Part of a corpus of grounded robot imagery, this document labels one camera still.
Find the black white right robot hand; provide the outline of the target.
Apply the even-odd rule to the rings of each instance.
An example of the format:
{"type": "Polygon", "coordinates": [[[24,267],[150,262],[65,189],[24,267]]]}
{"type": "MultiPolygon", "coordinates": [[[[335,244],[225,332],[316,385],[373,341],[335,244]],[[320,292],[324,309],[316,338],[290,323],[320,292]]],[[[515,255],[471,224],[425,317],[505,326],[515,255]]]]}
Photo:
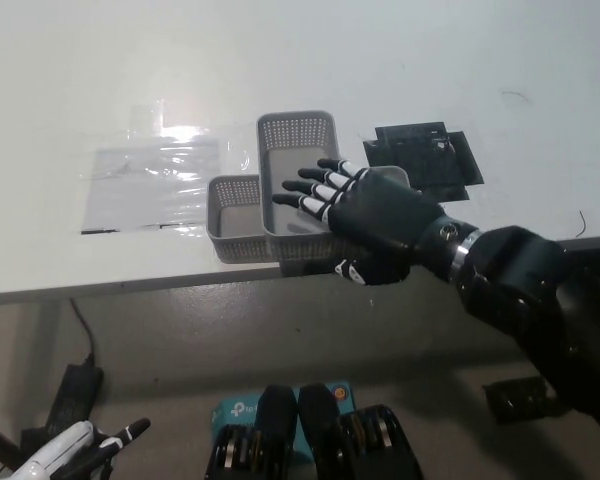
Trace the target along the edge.
{"type": "Polygon", "coordinates": [[[338,261],[338,275],[360,285],[386,285],[406,279],[418,265],[449,279],[452,259],[439,236],[444,217],[439,204],[346,160],[320,159],[298,175],[283,181],[284,191],[272,201],[305,212],[367,251],[358,259],[338,261]]]}

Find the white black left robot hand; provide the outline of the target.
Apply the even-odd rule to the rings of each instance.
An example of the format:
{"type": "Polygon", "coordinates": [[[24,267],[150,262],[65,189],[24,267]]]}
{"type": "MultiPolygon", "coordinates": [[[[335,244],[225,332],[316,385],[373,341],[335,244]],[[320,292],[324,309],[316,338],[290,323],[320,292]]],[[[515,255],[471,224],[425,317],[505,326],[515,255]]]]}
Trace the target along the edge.
{"type": "Polygon", "coordinates": [[[106,434],[88,420],[76,422],[38,449],[9,479],[109,479],[114,458],[150,426],[148,418],[141,418],[106,434]]]}

